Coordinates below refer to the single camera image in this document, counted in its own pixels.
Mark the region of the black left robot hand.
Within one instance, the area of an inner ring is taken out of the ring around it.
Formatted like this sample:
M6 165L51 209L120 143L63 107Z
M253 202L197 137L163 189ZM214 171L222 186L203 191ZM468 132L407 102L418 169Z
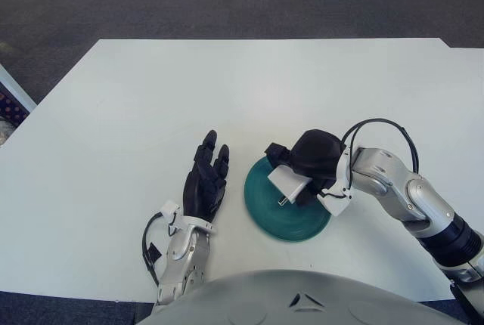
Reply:
M184 215L207 222L213 222L222 204L229 170L230 152L226 144L220 147L218 156L212 162L216 140L217 132L210 130L198 146L182 197Z

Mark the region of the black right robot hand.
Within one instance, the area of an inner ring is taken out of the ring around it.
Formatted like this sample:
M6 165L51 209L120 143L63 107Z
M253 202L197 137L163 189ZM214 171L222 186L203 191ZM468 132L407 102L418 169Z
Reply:
M292 148L271 143L265 150L272 167L269 181L289 202L306 206L337 182L337 164L345 145L335 135L319 129L302 134Z

